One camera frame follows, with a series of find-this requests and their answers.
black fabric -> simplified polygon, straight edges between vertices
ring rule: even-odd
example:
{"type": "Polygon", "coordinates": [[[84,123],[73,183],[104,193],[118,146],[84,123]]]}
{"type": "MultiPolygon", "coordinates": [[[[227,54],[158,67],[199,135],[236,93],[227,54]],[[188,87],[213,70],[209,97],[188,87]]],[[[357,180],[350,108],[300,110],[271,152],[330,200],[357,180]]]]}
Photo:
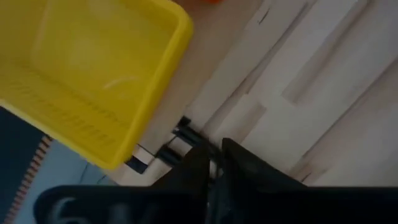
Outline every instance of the black fabric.
{"type": "Polygon", "coordinates": [[[44,133],[0,107],[0,221],[10,209],[44,133]]]}

yellow plastic basket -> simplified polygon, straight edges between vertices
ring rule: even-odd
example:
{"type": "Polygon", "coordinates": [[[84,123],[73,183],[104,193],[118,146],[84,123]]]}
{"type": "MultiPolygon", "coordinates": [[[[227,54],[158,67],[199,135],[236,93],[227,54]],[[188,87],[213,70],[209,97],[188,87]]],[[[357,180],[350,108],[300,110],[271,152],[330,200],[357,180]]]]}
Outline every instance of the yellow plastic basket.
{"type": "Polygon", "coordinates": [[[1,105],[115,168],[131,155],[192,30],[169,0],[2,0],[1,105]]]}

wooden floor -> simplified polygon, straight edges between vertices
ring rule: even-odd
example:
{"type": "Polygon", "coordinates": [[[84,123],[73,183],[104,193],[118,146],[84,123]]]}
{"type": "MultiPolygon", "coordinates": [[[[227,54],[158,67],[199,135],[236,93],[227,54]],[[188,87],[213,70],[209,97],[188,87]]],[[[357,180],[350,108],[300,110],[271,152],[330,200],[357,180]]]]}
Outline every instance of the wooden floor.
{"type": "MultiPolygon", "coordinates": [[[[195,78],[171,84],[197,90],[178,105],[193,128],[215,144],[233,138],[308,185],[398,185],[398,1],[228,0],[193,11],[209,16],[197,29],[214,34],[194,37],[186,60],[201,64],[176,74],[195,78]]],[[[158,149],[177,121],[142,145],[158,149]]],[[[167,171],[159,164],[150,181],[167,171]]],[[[119,176],[135,183],[126,169],[119,176]]]]}

yellow basket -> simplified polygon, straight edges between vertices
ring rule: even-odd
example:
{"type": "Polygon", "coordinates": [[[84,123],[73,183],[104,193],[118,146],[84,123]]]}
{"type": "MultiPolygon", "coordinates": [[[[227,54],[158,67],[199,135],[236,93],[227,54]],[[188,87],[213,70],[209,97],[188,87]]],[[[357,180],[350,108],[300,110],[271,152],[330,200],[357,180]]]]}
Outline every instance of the yellow basket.
{"type": "Polygon", "coordinates": [[[169,0],[2,0],[1,105],[115,168],[131,155],[192,29],[169,0]]]}

